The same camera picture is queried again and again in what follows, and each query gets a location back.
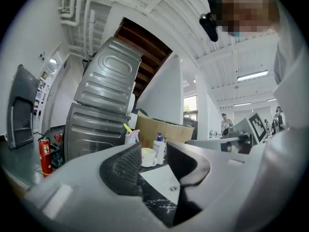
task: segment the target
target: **window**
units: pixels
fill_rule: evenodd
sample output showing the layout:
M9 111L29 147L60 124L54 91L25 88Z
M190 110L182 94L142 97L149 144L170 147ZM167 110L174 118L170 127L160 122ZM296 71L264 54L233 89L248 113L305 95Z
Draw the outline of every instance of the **window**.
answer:
M197 121L197 96L184 98L183 116Z

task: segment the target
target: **mug handle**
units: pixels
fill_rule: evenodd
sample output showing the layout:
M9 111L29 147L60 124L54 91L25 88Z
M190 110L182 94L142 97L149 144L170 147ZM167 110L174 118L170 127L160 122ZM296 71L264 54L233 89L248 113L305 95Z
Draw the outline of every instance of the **mug handle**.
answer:
M157 158L155 157L155 158L154 158L154 163L153 163L152 167L156 166L156 163L157 163L157 162L158 162L158 160L157 160Z

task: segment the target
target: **white mug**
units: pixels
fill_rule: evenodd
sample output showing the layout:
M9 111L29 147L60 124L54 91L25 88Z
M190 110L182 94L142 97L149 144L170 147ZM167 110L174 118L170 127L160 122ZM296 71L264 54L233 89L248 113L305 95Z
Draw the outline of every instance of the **white mug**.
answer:
M149 168L156 166L157 159L155 157L155 150L151 148L141 149L141 165Z

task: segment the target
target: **green tree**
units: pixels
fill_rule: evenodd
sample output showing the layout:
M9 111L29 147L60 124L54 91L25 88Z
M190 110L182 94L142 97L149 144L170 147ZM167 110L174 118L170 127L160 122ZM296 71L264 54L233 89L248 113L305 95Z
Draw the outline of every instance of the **green tree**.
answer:
M189 112L189 111L190 111L189 105L185 105L185 106L183 107L183 111L184 111L184 112Z

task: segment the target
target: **cardboard box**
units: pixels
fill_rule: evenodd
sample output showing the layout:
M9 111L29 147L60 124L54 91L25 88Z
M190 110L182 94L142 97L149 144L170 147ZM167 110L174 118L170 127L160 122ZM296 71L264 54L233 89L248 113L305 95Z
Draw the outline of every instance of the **cardboard box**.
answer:
M135 129L140 130L139 139L143 148L153 148L153 142L158 137L157 133L162 133L167 142L185 143L191 140L194 130L193 127L175 125L145 115L138 115Z

